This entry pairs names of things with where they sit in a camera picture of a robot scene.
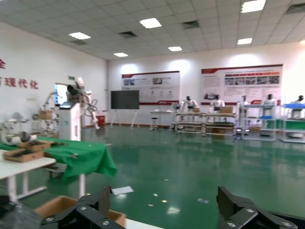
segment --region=ceiling light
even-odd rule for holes
[[[124,54],[124,53],[122,53],[122,52],[120,52],[120,53],[115,53],[114,55],[116,55],[116,56],[118,56],[118,57],[126,57],[126,56],[128,56],[127,54]]]
[[[168,47],[168,49],[171,50],[172,52],[182,51],[182,48],[180,46]]]
[[[247,1],[242,5],[242,13],[249,13],[263,10],[266,0]]]
[[[91,38],[88,35],[83,34],[82,32],[70,33],[69,36],[74,37],[74,38],[79,39],[79,40],[85,40],[85,39]]]
[[[147,29],[162,26],[156,18],[145,19],[145,20],[142,20],[142,21],[139,21],[139,22],[142,24],[142,26],[144,26]]]
[[[251,44],[251,43],[252,43],[252,38],[240,39],[237,42],[237,44]]]

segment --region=green tablecloth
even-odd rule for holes
[[[103,144],[39,137],[40,140],[64,142],[67,146],[55,146],[46,149],[58,163],[67,165],[64,177],[72,177],[92,172],[115,176],[117,168],[107,148]],[[2,150],[13,150],[16,147],[0,144]]]

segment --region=green floor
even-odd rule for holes
[[[217,186],[226,186],[262,208],[304,216],[305,145],[117,126],[83,133],[86,141],[110,143],[118,168],[115,178],[88,175],[87,192],[98,192],[106,184],[131,186],[133,193],[112,197],[112,209],[130,219],[164,229],[215,229]],[[49,188],[22,201],[32,208],[58,195],[78,196],[77,180],[49,179],[44,169],[32,172],[30,181],[32,187]]]

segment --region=air vent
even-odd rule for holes
[[[183,22],[181,24],[185,30],[199,28],[198,21],[188,21],[188,22]]]
[[[304,12],[305,12],[305,3],[291,5],[286,11],[286,13],[304,13]]]
[[[137,35],[135,35],[133,32],[128,31],[128,32],[120,32],[119,33],[123,38],[131,38],[131,37],[136,37]]]
[[[74,41],[71,41],[71,42],[74,43],[74,44],[77,44],[77,45],[88,44],[86,42],[83,42],[82,40],[74,40]]]

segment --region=ceiling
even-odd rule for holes
[[[1,0],[0,21],[82,52],[107,59],[239,48],[298,42],[305,36],[305,12],[285,14],[290,4],[305,0],[267,0],[263,11],[240,13],[249,0]],[[145,29],[140,20],[157,18],[163,25]],[[200,28],[184,30],[182,22],[198,20]],[[137,37],[123,38],[132,31]],[[72,43],[68,34],[91,39]],[[250,45],[238,39],[252,38]]]

